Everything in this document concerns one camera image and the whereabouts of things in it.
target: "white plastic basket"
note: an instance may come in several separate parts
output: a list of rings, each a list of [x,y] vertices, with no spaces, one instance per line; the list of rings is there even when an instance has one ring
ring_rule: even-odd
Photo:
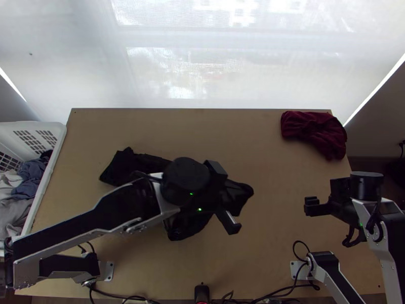
[[[42,176],[22,229],[22,236],[31,231],[36,212],[44,197],[65,135],[66,127],[61,123],[0,123],[0,172],[11,169],[17,171],[21,162],[37,159],[42,152],[53,149],[52,156]]]

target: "cable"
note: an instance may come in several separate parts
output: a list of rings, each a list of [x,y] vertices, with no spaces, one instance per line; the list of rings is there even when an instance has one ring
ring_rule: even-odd
[[[92,252],[93,252],[93,253],[96,253],[96,251],[94,250],[94,247],[93,247],[92,243],[90,243],[90,242],[86,242],[86,243],[90,245],[90,247],[92,248]]]
[[[293,253],[294,253],[295,257],[296,257],[297,259],[299,259],[301,262],[306,262],[305,259],[300,258],[300,257],[296,254],[296,252],[295,252],[295,246],[296,246],[297,244],[302,244],[302,245],[304,245],[305,248],[308,250],[308,253],[311,252],[311,251],[309,250],[309,247],[307,246],[307,244],[305,244],[303,241],[296,240],[296,241],[293,243]]]
[[[161,181],[162,181],[162,179],[159,178],[159,177],[151,176],[149,174],[146,174],[146,173],[138,171],[138,170],[135,170],[134,172],[132,172],[130,176],[132,176],[132,175],[142,177],[142,178],[145,178],[145,179],[148,179],[148,180],[153,180],[153,181],[156,181],[158,183],[161,183]]]
[[[92,297],[92,291],[93,291],[93,290],[92,290],[91,288],[89,288],[89,291],[90,291],[90,292],[89,292],[90,302],[91,302],[92,304],[95,304],[95,303],[94,303],[94,300],[93,300],[93,297]]]
[[[273,292],[271,292],[271,293],[269,293],[269,294],[267,294],[267,295],[265,295],[265,296],[263,296],[263,297],[260,297],[260,298],[258,298],[258,299],[255,299],[255,300],[252,301],[252,304],[256,304],[257,302],[259,302],[259,301],[261,301],[261,300],[264,300],[264,299],[267,299],[267,298],[270,298],[270,297],[284,297],[284,296],[288,296],[290,293],[293,292],[293,290],[294,290],[296,287],[303,287],[302,285],[297,285],[298,275],[299,275],[301,269],[303,269],[304,266],[307,266],[307,265],[308,265],[308,262],[303,263],[303,264],[298,268],[298,271],[297,271],[297,273],[295,274],[294,284],[293,284],[292,286],[287,286],[287,287],[284,287],[284,288],[280,288],[280,289],[278,289],[278,290],[276,290],[276,291],[273,291]],[[280,293],[280,292],[282,292],[282,291],[284,291],[284,290],[287,290],[287,289],[289,289],[289,291],[288,291],[287,293],[277,295],[278,293]]]
[[[379,215],[380,215],[380,207],[381,207],[381,188],[380,187],[376,187],[376,195],[378,197],[377,199],[377,203],[374,206],[373,211],[370,214],[369,220],[366,224],[366,229],[370,234],[374,234],[374,225],[376,224],[377,221],[379,221]],[[380,237],[383,238],[383,230],[379,228],[379,233],[380,233]]]
[[[316,291],[319,291],[319,290],[320,290],[320,287],[319,287],[318,285],[315,285],[312,281],[309,281],[308,284],[297,285],[298,275],[299,275],[300,271],[302,270],[302,268],[303,268],[304,266],[309,265],[308,261],[306,261],[306,260],[304,260],[303,258],[299,257],[299,256],[297,255],[297,253],[295,252],[295,246],[296,246],[297,244],[302,244],[302,245],[304,245],[305,248],[308,250],[308,252],[311,252],[311,251],[309,250],[308,245],[305,244],[303,241],[296,240],[296,241],[293,243],[293,253],[294,253],[295,257],[296,257],[297,259],[299,259],[300,261],[304,262],[304,263],[298,268],[298,271],[297,271],[297,273],[295,274],[294,284],[293,284],[292,286],[287,286],[287,287],[278,289],[278,290],[276,290],[276,291],[274,291],[274,292],[272,292],[272,293],[269,293],[269,294],[267,294],[267,295],[265,295],[265,296],[263,296],[263,297],[260,297],[260,298],[258,298],[258,299],[255,299],[255,300],[253,300],[253,301],[251,302],[251,304],[256,304],[257,302],[259,302],[259,301],[261,301],[261,300],[264,300],[264,299],[267,299],[267,298],[270,298],[270,297],[279,298],[279,297],[288,296],[289,294],[291,294],[291,293],[294,291],[295,288],[299,288],[299,287],[312,287],[312,288],[315,289]],[[282,292],[282,291],[284,291],[284,290],[288,290],[288,289],[289,289],[289,291],[288,291],[287,293],[277,295],[278,293],[280,293],[280,292]]]
[[[147,301],[147,302],[150,302],[152,304],[160,304],[158,301],[147,299],[147,298],[142,297],[140,295],[122,296],[122,295],[116,295],[116,294],[111,294],[111,293],[101,291],[99,289],[94,288],[93,285],[92,286],[87,286],[87,287],[90,289],[90,301],[92,301],[91,291],[94,291],[94,292],[96,292],[98,294],[108,296],[108,297],[111,297],[111,298],[123,299],[124,301],[123,301],[122,304],[124,304],[128,300]]]
[[[78,247],[82,250],[82,253],[85,253],[85,252],[87,252],[87,250],[83,247],[83,246],[81,246],[81,245],[78,245]]]

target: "black fabric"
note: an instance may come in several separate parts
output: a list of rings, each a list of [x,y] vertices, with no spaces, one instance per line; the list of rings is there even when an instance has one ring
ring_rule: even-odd
[[[53,150],[48,150],[48,151],[42,152],[42,154],[39,158],[44,158],[44,157],[51,158],[52,152],[53,152]]]
[[[113,186],[122,186],[134,179],[134,171],[146,174],[162,172],[171,161],[148,154],[136,154],[130,147],[117,151],[104,172],[100,181]]]
[[[130,147],[117,151],[100,181],[121,186],[136,178],[135,171],[146,174],[163,172],[171,161],[148,154],[135,154]],[[242,207],[254,194],[252,187],[227,179],[224,188],[216,199],[201,202],[199,206],[208,212],[199,213],[196,208],[184,206],[181,211],[165,222],[168,237],[172,241],[184,240],[200,232],[210,221],[218,206],[222,206],[233,216],[239,216]]]

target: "wooden table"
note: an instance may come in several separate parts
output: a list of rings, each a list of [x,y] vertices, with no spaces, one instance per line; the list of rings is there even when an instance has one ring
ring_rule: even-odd
[[[283,110],[254,109],[73,109],[67,135],[32,231],[91,209],[112,187],[98,180],[117,150],[166,159],[187,156],[221,163],[229,178],[248,183],[255,195],[244,206],[239,234],[229,236],[213,217],[199,234],[171,242],[162,226],[126,237],[103,236],[93,243],[100,260],[115,262],[111,282],[99,289],[154,299],[191,299],[196,284],[221,298],[256,298],[292,284],[292,244],[330,250],[360,294],[384,292],[378,260],[367,243],[341,245],[348,226],[332,216],[310,218],[305,196],[325,202],[331,178],[349,176],[347,159],[328,162],[311,145],[283,140]],[[66,253],[79,255],[72,248]],[[42,281],[18,294],[88,297],[71,279]],[[325,296],[298,288],[291,296]]]

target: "red object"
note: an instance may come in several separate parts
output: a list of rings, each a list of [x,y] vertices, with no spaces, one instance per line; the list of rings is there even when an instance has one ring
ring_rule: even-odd
[[[286,111],[281,115],[281,134],[312,143],[329,161],[346,155],[346,131],[329,113]]]

